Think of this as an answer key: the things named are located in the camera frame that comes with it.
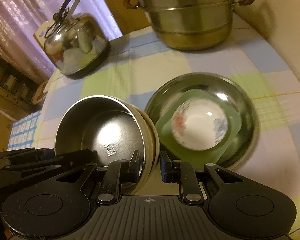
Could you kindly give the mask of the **small stainless steel bowl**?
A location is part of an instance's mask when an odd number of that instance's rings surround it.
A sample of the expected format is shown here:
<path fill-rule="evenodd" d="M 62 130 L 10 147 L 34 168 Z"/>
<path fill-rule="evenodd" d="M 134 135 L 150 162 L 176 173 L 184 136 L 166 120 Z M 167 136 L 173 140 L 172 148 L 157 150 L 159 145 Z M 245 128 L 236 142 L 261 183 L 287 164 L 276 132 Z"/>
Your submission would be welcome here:
<path fill-rule="evenodd" d="M 144 164 L 141 130 L 129 109 L 118 98 L 105 95 L 85 97 L 63 115 L 55 137 L 56 155 L 83 149 L 96 151 L 98 166 L 115 160 L 130 160 L 139 150 L 139 178 Z M 137 183 L 125 183 L 124 194 L 131 194 Z"/>

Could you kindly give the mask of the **stainless steel kettle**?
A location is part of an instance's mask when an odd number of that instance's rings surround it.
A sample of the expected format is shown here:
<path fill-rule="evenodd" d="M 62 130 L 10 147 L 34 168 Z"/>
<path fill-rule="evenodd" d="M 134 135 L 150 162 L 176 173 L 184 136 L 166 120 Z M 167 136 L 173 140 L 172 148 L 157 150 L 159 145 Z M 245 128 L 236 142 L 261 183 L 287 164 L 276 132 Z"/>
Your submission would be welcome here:
<path fill-rule="evenodd" d="M 45 33 L 44 51 L 64 76 L 90 75 L 106 60 L 110 43 L 89 13 L 74 14 L 80 0 L 65 0 Z"/>

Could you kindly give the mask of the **cream round plastic bowl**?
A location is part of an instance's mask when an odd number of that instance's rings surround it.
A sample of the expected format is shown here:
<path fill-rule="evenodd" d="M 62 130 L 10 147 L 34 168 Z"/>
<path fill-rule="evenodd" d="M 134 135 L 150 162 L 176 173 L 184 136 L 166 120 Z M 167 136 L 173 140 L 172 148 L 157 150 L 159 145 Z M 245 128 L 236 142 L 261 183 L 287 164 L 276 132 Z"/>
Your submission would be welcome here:
<path fill-rule="evenodd" d="M 124 104 L 129 109 L 132 116 L 135 118 L 136 123 L 141 130 L 142 140 L 144 144 L 144 164 L 142 167 L 141 176 L 138 183 L 136 184 L 136 187 L 131 193 L 132 195 L 137 195 L 155 170 L 155 166 L 158 162 L 160 142 L 157 130 L 155 129 L 155 126 L 150 117 L 138 107 L 127 102 L 125 102 Z"/>

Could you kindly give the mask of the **white wooden chair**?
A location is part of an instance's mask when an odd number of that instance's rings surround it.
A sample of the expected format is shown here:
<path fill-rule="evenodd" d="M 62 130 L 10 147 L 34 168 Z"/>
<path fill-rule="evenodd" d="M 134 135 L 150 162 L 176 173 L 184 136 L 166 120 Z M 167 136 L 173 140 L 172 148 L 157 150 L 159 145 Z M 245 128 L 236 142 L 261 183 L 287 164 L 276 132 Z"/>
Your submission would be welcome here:
<path fill-rule="evenodd" d="M 42 49 L 44 49 L 45 33 L 47 32 L 48 28 L 53 25 L 53 23 L 54 20 L 43 22 L 43 24 L 40 25 L 37 31 L 34 33 L 34 39 Z"/>

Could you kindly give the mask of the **purple sheer curtain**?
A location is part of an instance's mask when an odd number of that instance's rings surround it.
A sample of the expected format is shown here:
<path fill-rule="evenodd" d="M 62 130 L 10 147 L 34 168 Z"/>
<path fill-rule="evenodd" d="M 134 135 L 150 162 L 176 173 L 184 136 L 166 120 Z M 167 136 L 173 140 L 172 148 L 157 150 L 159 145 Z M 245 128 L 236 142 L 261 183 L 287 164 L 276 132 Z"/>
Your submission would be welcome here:
<path fill-rule="evenodd" d="M 0 0 L 0 56 L 35 83 L 43 83 L 55 67 L 34 39 L 34 33 L 51 20 L 64 0 Z M 76 12 L 92 14 L 105 36 L 122 32 L 104 0 L 81 0 Z"/>

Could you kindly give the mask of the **dark wooden shelf rack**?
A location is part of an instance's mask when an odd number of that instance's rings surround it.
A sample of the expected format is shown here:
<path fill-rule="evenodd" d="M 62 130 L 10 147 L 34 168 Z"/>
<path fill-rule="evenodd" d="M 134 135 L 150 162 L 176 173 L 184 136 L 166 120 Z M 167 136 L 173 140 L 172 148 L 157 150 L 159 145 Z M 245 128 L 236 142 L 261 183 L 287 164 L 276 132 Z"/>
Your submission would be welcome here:
<path fill-rule="evenodd" d="M 22 110 L 32 113 L 41 109 L 40 105 L 32 103 L 37 89 L 37 83 L 0 56 L 0 96 Z"/>

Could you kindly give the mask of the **floral white small dish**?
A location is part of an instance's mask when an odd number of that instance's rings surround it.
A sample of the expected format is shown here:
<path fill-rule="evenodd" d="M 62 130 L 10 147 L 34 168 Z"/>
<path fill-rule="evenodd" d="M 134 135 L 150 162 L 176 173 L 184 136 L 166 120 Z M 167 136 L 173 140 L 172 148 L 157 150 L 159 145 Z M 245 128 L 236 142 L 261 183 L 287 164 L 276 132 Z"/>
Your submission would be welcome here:
<path fill-rule="evenodd" d="M 215 147 L 227 134 L 228 126 L 226 113 L 217 103 L 208 99 L 187 100 L 171 118 L 174 139 L 193 151 Z"/>

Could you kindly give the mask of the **large shallow steel basin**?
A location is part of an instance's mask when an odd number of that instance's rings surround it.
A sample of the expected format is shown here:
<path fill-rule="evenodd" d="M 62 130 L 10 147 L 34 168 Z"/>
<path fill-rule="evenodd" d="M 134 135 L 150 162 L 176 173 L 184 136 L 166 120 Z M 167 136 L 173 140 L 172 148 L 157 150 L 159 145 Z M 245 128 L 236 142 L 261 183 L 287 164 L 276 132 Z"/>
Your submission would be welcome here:
<path fill-rule="evenodd" d="M 230 143 L 218 165 L 234 169 L 242 166 L 253 154 L 259 139 L 257 112 L 247 93 L 236 83 L 224 76 L 212 73 L 189 73 L 171 79 L 161 86 L 150 98 L 145 112 L 156 123 L 180 97 L 191 89 L 200 89 L 216 96 L 227 96 L 225 103 L 240 114 L 242 126 Z"/>

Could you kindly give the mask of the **checkered blue green tablecloth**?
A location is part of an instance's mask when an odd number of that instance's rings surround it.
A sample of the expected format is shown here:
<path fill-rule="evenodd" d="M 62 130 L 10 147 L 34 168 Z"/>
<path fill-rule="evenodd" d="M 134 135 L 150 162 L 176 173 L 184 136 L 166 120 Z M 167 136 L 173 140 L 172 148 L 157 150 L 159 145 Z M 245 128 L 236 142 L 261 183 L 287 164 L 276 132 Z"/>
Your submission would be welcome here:
<path fill-rule="evenodd" d="M 234 16 L 230 37 L 197 53 L 172 50 L 151 28 L 111 41 L 100 70 L 71 80 L 56 70 L 34 134 L 33 146 L 52 148 L 61 117 L 81 98 L 104 94 L 140 109 L 167 81 L 191 72 L 210 72 L 242 87 L 257 110 L 260 134 L 252 155 L 235 171 L 293 199 L 297 218 L 291 237 L 300 239 L 300 82 L 249 24 Z"/>

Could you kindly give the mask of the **green square plastic plate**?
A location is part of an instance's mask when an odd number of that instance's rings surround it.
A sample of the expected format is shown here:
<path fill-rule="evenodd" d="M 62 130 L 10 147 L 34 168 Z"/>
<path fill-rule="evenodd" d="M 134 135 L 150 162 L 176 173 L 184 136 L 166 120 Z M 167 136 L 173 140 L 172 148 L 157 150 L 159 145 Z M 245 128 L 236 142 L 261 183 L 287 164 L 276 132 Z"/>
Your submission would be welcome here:
<path fill-rule="evenodd" d="M 174 139 L 171 131 L 173 113 L 184 102 L 194 98 L 208 99 L 217 103 L 228 117 L 228 131 L 223 140 L 215 147 L 204 151 L 193 151 L 184 148 Z M 200 89 L 191 89 L 184 93 L 155 124 L 160 143 L 178 159 L 188 161 L 194 167 L 202 167 L 207 163 L 217 163 L 229 148 L 231 141 L 237 135 L 241 126 L 241 116 L 234 107 L 225 103 L 225 100 L 221 99 L 220 95 L 214 96 Z"/>

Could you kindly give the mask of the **stacked steel steamer pot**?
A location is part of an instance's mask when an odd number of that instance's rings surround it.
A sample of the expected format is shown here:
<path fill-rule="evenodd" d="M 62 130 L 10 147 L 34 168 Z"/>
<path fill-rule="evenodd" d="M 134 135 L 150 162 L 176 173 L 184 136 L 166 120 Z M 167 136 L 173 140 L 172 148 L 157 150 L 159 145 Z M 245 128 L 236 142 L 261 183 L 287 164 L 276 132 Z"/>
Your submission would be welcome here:
<path fill-rule="evenodd" d="M 234 6 L 255 0 L 124 0 L 128 9 L 140 8 L 166 46 L 176 50 L 203 50 L 228 38 Z"/>

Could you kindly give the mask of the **blue white patterned cloth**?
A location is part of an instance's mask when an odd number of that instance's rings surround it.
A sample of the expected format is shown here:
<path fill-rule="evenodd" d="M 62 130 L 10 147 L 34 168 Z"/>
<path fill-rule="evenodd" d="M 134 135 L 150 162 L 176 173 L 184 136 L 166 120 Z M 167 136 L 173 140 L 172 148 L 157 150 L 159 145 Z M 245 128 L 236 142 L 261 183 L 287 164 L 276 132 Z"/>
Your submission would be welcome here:
<path fill-rule="evenodd" d="M 12 125 L 8 151 L 31 148 L 40 115 L 41 111 L 31 113 Z"/>

